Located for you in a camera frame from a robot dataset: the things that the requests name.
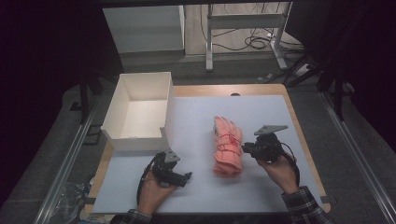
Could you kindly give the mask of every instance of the gray floor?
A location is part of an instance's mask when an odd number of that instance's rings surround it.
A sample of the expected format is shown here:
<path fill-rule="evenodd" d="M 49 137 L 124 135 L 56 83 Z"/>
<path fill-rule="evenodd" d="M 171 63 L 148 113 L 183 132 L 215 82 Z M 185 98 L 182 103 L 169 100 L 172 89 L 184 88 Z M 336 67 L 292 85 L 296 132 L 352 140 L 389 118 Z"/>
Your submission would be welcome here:
<path fill-rule="evenodd" d="M 263 83 L 268 74 L 279 75 L 272 54 L 252 53 L 216 55 L 214 71 L 205 71 L 205 58 L 183 57 L 179 54 L 128 54 L 122 55 L 127 73 L 170 71 L 174 85 L 200 84 L 248 84 Z M 323 186 L 329 195 L 330 215 L 337 223 L 386 223 L 373 194 L 368 189 L 359 169 L 353 161 L 340 133 L 329 116 L 315 88 L 318 77 L 311 77 L 288 93 L 314 158 Z M 280 83 L 283 77 L 272 83 Z M 92 124 L 100 125 L 106 115 L 115 83 L 102 79 L 105 92 Z M 32 223 L 45 199 L 64 155 L 79 128 L 80 114 L 70 111 L 73 102 L 79 100 L 78 88 L 64 94 L 64 107 L 18 186 L 0 212 L 0 223 Z M 392 171 L 396 168 L 395 153 L 365 121 L 349 99 L 344 99 L 346 124 L 361 147 L 361 151 L 386 188 L 390 198 L 396 199 L 396 180 Z M 85 142 L 94 141 L 93 137 Z M 97 145 L 82 146 L 75 165 L 68 177 L 72 183 L 84 183 L 94 174 L 102 154 L 106 138 L 101 136 Z"/>

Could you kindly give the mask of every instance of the glove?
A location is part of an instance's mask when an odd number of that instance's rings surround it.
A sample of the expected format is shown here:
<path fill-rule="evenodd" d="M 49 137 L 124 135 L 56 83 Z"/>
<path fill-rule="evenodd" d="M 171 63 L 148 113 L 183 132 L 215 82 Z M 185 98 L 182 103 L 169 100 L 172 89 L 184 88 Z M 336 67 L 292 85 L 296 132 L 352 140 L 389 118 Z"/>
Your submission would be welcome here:
<path fill-rule="evenodd" d="M 232 121 L 215 117 L 216 159 L 213 172 L 221 177 L 236 177 L 242 172 L 242 131 Z"/>

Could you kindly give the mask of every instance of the black curtain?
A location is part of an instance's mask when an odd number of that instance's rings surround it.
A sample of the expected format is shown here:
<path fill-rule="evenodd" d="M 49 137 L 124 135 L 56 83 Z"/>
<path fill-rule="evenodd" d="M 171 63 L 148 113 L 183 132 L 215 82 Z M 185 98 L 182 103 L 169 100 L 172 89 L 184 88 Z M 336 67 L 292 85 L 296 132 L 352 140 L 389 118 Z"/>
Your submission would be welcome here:
<path fill-rule="evenodd" d="M 64 92 L 82 76 L 123 69 L 98 4 L 2 2 L 0 32 L 2 203 L 56 120 Z"/>
<path fill-rule="evenodd" d="M 344 76 L 355 89 L 351 99 L 396 151 L 395 1 L 372 1 L 346 48 Z"/>

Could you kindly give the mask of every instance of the plaid sleeve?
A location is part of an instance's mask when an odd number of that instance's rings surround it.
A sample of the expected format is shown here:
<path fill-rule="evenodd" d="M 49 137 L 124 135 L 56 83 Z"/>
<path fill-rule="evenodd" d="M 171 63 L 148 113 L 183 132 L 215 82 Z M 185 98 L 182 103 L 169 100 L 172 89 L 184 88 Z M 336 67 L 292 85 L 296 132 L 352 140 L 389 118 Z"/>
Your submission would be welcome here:
<path fill-rule="evenodd" d="M 149 224 L 151 216 L 130 209 L 120 224 Z"/>
<path fill-rule="evenodd" d="M 292 194 L 282 194 L 290 212 L 291 220 L 296 223 L 335 223 L 315 201 L 307 186 L 300 187 L 300 191 Z"/>

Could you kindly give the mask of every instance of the white cardboard box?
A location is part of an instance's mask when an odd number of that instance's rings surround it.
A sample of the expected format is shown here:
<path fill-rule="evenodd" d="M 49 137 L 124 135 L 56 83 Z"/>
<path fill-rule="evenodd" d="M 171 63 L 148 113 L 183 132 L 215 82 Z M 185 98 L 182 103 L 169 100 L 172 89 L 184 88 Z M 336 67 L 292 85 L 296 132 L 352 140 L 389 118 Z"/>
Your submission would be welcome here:
<path fill-rule="evenodd" d="M 121 74 L 102 131 L 117 151 L 165 150 L 173 110 L 170 72 Z"/>

